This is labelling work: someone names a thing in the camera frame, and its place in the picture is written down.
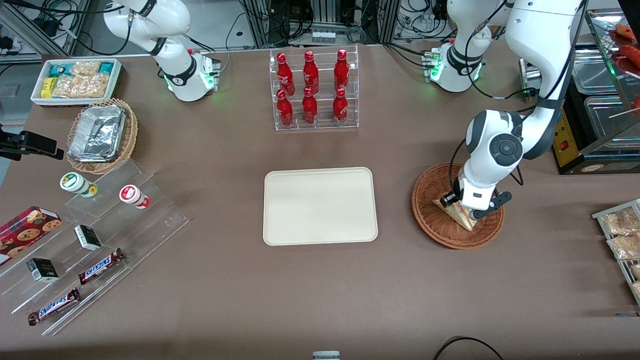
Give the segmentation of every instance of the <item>wicker basket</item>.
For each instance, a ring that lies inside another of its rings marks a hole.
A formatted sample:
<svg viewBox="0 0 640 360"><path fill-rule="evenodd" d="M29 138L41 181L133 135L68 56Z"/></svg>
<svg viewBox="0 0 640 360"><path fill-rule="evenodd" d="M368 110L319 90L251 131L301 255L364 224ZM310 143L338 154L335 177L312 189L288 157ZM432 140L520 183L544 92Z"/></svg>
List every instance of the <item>wicker basket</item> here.
<svg viewBox="0 0 640 360"><path fill-rule="evenodd" d="M108 105L121 106L127 112L125 127L122 131L122 140L120 141L120 155L115 161L112 161L111 163L81 163L80 161L76 161L70 158L67 153L67 160L69 160L71 166L73 166L73 168L78 171L89 172L95 175L102 175L112 168L117 167L125 160L129 159L131 157L131 154L133 153L133 149L136 146L136 136L138 135L138 120L136 119L136 114L133 113L126 102L118 99L109 99L101 102L96 102L95 104L89 105L89 107L96 108L98 106ZM76 116L76 121L74 121L74 124L71 125L71 132L69 132L67 140L68 147L71 146L71 141L73 140L74 134L76 133L78 120L80 119L80 115L82 115L83 111L81 111L80 114Z"/></svg>
<svg viewBox="0 0 640 360"><path fill-rule="evenodd" d="M461 164L454 163L452 173L457 174L461 167ZM427 235L454 249L480 247L498 235L504 223L503 207L480 219L473 231L468 231L433 204L433 200L441 198L450 190L448 163L431 167L415 182L411 196L413 214Z"/></svg>

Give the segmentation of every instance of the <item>clear acrylic shelf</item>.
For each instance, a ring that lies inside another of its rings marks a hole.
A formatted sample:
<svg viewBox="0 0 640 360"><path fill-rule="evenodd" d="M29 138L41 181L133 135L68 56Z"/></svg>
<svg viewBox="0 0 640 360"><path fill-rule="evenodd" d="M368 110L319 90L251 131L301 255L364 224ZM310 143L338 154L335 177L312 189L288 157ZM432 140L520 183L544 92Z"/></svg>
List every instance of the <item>clear acrylic shelf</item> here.
<svg viewBox="0 0 640 360"><path fill-rule="evenodd" d="M638 200L633 200L630 202L626 202L622 205L618 205L615 206L611 209L607 209L605 211L601 211L599 213L595 213L593 214L591 217L596 219L598 221L598 224L600 224L600 228L602 229L602 232L604 233L605 237L607 238L607 245L609 246L609 248L611 248L611 251L614 252L615 254L615 250L612 246L611 240L616 236L613 235L609 232L607 226L605 225L604 221L603 221L603 216L604 215L608 215L608 214L612 214L612 213L617 213L618 211L624 210L624 209L628 209L631 208L633 209L633 212L636 214L636 217L638 219L640 219L640 199ZM614 255L614 258L616 258L616 262L618 263L618 265L620 266L620 269L622 269L622 274L625 276L625 280L627 280L627 284L629 285L629 287L631 287L631 284L633 284L636 281L640 281L640 279L636 279L636 277L634 276L633 272L631 271L631 266L634 266L635 264L640 263L640 260L620 260L617 258L617 256ZM636 299L636 304L640 305L640 297L638 296L638 294L636 294L633 290L631 291L634 295L634 298Z"/></svg>
<svg viewBox="0 0 640 360"><path fill-rule="evenodd" d="M113 285L125 277L149 254L162 245L189 221L180 209L150 180L152 174L129 160L96 180L98 194L85 199L76 195L58 211L63 226L28 254L14 259L14 264L0 275L0 301L8 304L12 314L24 318L56 299L78 288L82 301L71 304L33 326L42 335L56 334L66 324L93 304ZM136 209L120 201L119 190L134 184L151 198L146 209ZM74 227L91 226L102 242L97 251L83 249ZM84 285L78 275L121 248L125 258ZM30 258L50 259L59 275L56 282L35 282L26 261Z"/></svg>
<svg viewBox="0 0 640 360"><path fill-rule="evenodd" d="M333 68L337 61L339 49L347 51L347 62L349 63L349 85L346 87L345 97L349 106L347 107L347 119L343 126L336 126L333 123L333 100L335 99L335 89L333 87ZM358 127L360 124L358 97L359 81L358 81L358 47L342 46L342 47L314 47L314 59L318 65L320 91L315 95L318 103L318 119L315 125L308 125L304 120L304 112L302 109L302 99L304 98L303 89L305 82L302 70L305 66L304 54L299 53L299 49L278 49L272 50L269 54L269 78L271 81L271 101L273 103L273 118L277 131L295 131L295 130L340 130L345 128ZM275 57L278 53L284 53L287 56L287 63L293 71L293 83L296 86L296 93L289 97L293 107L293 126L286 128L282 126L278 116L278 108L276 107L276 92L280 88L278 84L278 62Z"/></svg>

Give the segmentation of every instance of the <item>brown table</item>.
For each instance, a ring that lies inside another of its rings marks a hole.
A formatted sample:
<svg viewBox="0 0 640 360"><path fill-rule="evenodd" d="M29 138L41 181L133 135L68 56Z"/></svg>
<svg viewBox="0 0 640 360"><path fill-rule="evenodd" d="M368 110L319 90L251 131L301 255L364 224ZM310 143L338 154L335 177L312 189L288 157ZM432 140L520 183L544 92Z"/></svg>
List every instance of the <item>brown table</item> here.
<svg viewBox="0 0 640 360"><path fill-rule="evenodd" d="M413 218L414 181L449 161L480 110L525 104L450 94L381 46L359 49L361 126L320 134L273 129L267 51L233 53L220 90L194 103L167 91L151 57L121 58L118 96L140 122L134 159L193 219L58 335L39 336L0 299L0 358L310 359L335 349L345 360L431 359L446 339L469 335L507 359L637 359L640 319L613 316L633 299L590 214L638 198L640 177L559 176L551 153L525 161L524 187L500 184L514 199L498 237L445 248ZM486 59L479 86L513 91L517 58L506 44ZM64 144L76 113L34 106L26 129ZM373 172L375 241L262 241L268 172L356 166ZM68 170L39 156L11 165L0 221L32 204L62 206ZM445 358L492 355L458 343Z"/></svg>

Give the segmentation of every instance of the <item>red bottle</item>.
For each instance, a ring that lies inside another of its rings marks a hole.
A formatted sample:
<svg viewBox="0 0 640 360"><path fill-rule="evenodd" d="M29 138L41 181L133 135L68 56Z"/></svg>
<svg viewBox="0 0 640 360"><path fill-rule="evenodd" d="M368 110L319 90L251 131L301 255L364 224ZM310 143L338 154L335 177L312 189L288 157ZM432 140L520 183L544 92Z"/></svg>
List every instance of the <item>red bottle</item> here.
<svg viewBox="0 0 640 360"><path fill-rule="evenodd" d="M333 87L338 91L340 87L346 88L349 85L349 64L347 63L347 51L338 50L338 61L333 68Z"/></svg>
<svg viewBox="0 0 640 360"><path fill-rule="evenodd" d="M283 53L276 56L278 59L278 82L280 88L287 92L287 96L293 96L296 93L296 87L293 85L293 71L287 64L287 57Z"/></svg>
<svg viewBox="0 0 640 360"><path fill-rule="evenodd" d="M305 122L315 125L318 115L318 102L314 97L313 90L307 86L305 88L305 98L302 100L302 108L305 110Z"/></svg>
<svg viewBox="0 0 640 360"><path fill-rule="evenodd" d="M284 127L292 127L293 108L291 107L291 102L289 102L289 100L287 99L287 94L285 94L284 90L278 89L278 92L276 94L278 96L276 107L278 108L278 116L280 116L280 122Z"/></svg>
<svg viewBox="0 0 640 360"><path fill-rule="evenodd" d="M344 97L344 88L339 88L335 92L335 99L333 100L333 124L336 126L343 126L347 122L347 106L349 103Z"/></svg>
<svg viewBox="0 0 640 360"><path fill-rule="evenodd" d="M305 77L305 86L309 86L311 91L317 94L320 91L320 79L313 51L305 51L305 68L302 70L302 74Z"/></svg>

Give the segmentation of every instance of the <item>snack box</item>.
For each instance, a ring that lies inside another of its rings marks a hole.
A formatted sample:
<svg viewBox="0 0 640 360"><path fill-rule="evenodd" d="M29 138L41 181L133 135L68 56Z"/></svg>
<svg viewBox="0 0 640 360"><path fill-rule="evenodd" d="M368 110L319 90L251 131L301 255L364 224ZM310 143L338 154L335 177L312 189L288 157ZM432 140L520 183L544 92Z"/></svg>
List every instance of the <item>snack box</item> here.
<svg viewBox="0 0 640 360"><path fill-rule="evenodd" d="M99 61L102 63L112 63L113 68L111 69L111 75L109 76L109 83L107 84L107 90L104 92L103 97L85 97L80 99L59 99L59 98L43 98L41 96L42 87L45 85L45 80L49 77L51 73L51 67L56 64L60 64L63 62L72 63L74 61ZM38 76L38 81L36 81L36 85L33 87L33 92L31 93L31 101L34 104L43 106L43 107L51 107L51 106L79 106L79 105L89 105L95 102L109 100L112 98L113 92L115 91L116 85L118 83L118 77L120 76L120 70L122 69L122 64L114 58L67 58L67 59L54 59L47 60L42 65L42 70L40 70L40 75Z"/></svg>
<svg viewBox="0 0 640 360"><path fill-rule="evenodd" d="M0 226L0 266L61 224L58 214L31 206Z"/></svg>

